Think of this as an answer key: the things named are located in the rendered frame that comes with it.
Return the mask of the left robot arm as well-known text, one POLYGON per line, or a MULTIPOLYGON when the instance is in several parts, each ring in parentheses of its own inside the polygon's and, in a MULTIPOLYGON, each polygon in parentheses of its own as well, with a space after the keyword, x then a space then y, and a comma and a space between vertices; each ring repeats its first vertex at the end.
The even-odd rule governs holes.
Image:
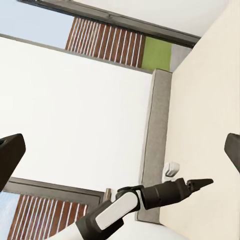
POLYGON ((117 190, 115 201, 110 199, 75 221, 61 232, 46 240, 106 240, 124 225, 123 217, 141 209, 140 190, 145 210, 164 207, 187 199, 193 191, 214 183, 212 178, 175 179, 180 164, 168 162, 162 173, 162 183, 144 188, 143 185, 124 187, 117 190))

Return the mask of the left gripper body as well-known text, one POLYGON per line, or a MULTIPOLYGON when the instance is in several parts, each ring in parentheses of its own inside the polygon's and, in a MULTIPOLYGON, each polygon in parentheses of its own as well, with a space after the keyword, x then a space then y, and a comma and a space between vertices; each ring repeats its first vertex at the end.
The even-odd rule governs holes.
POLYGON ((190 197, 184 178, 178 178, 174 182, 161 183, 154 185, 159 197, 159 206, 164 207, 176 203, 190 197))

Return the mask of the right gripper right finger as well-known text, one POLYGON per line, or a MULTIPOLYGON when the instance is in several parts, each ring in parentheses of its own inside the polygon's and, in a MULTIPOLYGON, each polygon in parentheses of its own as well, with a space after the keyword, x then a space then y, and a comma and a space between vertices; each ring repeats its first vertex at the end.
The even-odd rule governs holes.
POLYGON ((229 133, 227 135, 224 151, 235 165, 240 173, 240 135, 235 133, 229 133))

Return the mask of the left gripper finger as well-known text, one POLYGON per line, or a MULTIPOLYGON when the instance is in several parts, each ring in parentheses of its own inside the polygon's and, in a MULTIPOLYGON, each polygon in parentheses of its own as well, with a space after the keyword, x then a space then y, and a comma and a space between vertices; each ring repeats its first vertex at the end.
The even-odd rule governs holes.
POLYGON ((203 188, 204 186, 208 186, 212 183, 214 183, 212 178, 190 179, 187 181, 186 186, 187 186, 189 195, 192 195, 193 191, 199 190, 200 188, 203 188))

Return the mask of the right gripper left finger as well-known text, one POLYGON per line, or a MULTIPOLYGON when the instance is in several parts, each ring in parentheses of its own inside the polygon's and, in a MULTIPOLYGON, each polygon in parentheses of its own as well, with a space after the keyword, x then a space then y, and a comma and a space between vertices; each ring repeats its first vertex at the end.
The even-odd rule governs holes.
POLYGON ((0 193, 26 152, 21 133, 0 138, 0 193))

